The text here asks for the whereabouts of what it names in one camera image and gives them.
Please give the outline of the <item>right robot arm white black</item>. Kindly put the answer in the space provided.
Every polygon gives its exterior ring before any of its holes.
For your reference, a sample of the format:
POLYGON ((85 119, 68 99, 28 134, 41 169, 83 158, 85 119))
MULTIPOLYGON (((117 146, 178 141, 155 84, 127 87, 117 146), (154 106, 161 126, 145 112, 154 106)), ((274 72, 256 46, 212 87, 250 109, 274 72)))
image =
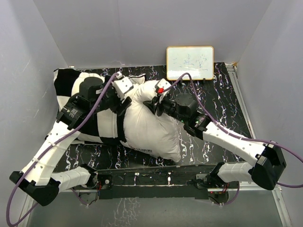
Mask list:
POLYGON ((254 182, 272 190, 286 168, 281 148, 265 142, 253 142, 232 131, 221 130, 209 116, 198 110, 198 102, 188 93, 178 94, 175 100, 156 96, 144 105, 155 115, 167 114, 184 124, 184 130, 193 137, 214 143, 243 158, 243 162, 219 163, 197 184, 221 188, 230 182, 254 182))

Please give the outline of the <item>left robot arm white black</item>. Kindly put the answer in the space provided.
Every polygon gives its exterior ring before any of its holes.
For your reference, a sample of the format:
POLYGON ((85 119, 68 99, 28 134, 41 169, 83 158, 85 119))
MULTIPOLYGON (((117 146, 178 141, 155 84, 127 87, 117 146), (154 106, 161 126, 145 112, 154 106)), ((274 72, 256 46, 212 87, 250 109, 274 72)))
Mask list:
POLYGON ((125 95, 132 88, 130 79, 117 73, 107 83, 97 77, 84 79, 79 92, 57 114, 53 128, 39 151, 20 172, 14 171, 10 180, 41 206, 49 205, 60 192, 75 186, 96 187, 98 172, 87 164, 60 173, 54 173, 54 169, 79 136, 81 127, 94 118, 95 109, 106 106, 121 115, 130 105, 131 99, 125 95))

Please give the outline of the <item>white pillow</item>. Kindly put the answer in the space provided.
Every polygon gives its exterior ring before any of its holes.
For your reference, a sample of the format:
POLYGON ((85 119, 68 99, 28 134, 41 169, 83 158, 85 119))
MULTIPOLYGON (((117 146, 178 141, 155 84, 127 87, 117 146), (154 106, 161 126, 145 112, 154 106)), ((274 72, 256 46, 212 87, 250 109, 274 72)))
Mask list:
POLYGON ((124 116, 126 141, 121 143, 152 157, 178 162, 181 155, 176 120, 166 114, 156 116, 143 104, 156 96, 156 83, 156 80, 135 83, 134 88, 127 93, 132 102, 124 116))

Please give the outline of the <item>black white checkered pillowcase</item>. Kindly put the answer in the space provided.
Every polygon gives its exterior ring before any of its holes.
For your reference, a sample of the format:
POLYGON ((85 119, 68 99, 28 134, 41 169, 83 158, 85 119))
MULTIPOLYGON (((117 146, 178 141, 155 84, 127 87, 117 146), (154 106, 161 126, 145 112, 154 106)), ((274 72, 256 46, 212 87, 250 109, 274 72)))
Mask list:
MULTIPOLYGON (((116 91, 115 76, 87 73, 75 69, 56 69, 53 84, 59 105, 57 122, 64 122, 69 130, 77 129, 77 139, 84 142, 122 145, 125 142, 124 116, 107 118, 104 96, 116 91)), ((145 74, 128 77, 133 86, 146 81, 145 74)))

